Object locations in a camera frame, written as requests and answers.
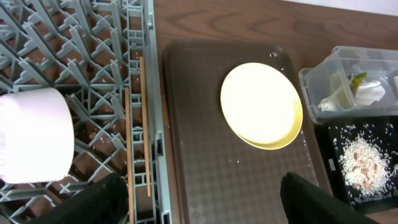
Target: transparent bin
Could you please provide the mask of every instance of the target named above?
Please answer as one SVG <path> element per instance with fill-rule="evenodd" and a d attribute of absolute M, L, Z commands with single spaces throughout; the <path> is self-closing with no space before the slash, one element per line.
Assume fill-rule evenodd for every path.
<path fill-rule="evenodd" d="M 361 105 L 350 87 L 351 75 L 367 73 L 364 81 L 379 81 L 384 96 L 370 105 Z M 315 68 L 299 73 L 300 84 L 311 119 L 324 123 L 330 118 L 385 116 L 398 114 L 398 51 L 362 47 L 335 47 Z M 323 99 L 333 100 L 333 111 L 322 110 Z"/>

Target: yellow plate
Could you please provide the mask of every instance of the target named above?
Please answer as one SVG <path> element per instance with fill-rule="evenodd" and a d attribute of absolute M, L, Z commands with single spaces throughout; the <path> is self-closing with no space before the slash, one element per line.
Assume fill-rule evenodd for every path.
<path fill-rule="evenodd" d="M 231 129 L 260 149 L 280 149 L 298 135 L 302 104 L 294 86 L 278 70 L 261 63 L 234 68 L 221 87 L 221 107 Z"/>

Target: chopstick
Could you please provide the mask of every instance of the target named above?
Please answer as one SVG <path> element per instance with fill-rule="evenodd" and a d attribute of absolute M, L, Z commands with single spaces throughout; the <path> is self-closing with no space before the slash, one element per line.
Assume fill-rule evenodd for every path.
<path fill-rule="evenodd" d="M 141 78 L 141 108 L 142 108 L 142 128 L 144 132 L 144 158 L 145 158 L 145 174 L 147 177 L 147 191 L 150 197 L 150 165 L 149 165 L 149 145 L 148 145 L 148 120 L 147 120 L 147 98 L 145 88 L 145 63 L 144 58 L 139 58 L 140 78 Z"/>
<path fill-rule="evenodd" d="M 129 186 L 129 218 L 130 224 L 134 224 L 134 191 L 132 189 L 132 155 L 131 155 L 131 122 L 130 122 L 130 89 L 124 89 L 124 101 L 126 107 L 126 141 L 127 141 L 127 179 Z"/>

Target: countertop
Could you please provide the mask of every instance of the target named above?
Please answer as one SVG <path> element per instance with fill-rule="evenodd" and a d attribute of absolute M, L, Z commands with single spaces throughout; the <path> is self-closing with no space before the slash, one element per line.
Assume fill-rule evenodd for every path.
<path fill-rule="evenodd" d="M 268 42 L 289 53 L 298 73 L 302 68 L 318 65 L 338 45 L 398 50 L 396 24 L 398 17 L 394 16 L 276 0 L 155 0 L 172 223 L 181 223 L 181 219 L 162 74 L 162 56 L 169 43 L 174 40 Z M 320 187 L 331 193 L 313 127 L 304 108 L 303 129 L 316 175 Z M 398 209 L 369 216 L 381 223 L 395 223 Z"/>

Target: dish rack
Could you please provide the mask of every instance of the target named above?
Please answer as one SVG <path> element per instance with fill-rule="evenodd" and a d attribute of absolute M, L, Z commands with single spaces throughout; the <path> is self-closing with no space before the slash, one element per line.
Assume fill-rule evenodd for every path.
<path fill-rule="evenodd" d="M 108 173 L 127 178 L 122 127 L 128 86 L 134 223 L 170 223 L 153 0 L 0 0 L 0 18 L 0 95 L 54 87 L 64 95 L 75 129 L 69 174 L 58 182 L 1 182 L 3 215 L 25 223 L 40 215 L 34 206 L 50 210 Z M 152 197 L 146 195 L 139 57 L 145 58 L 149 90 Z"/>

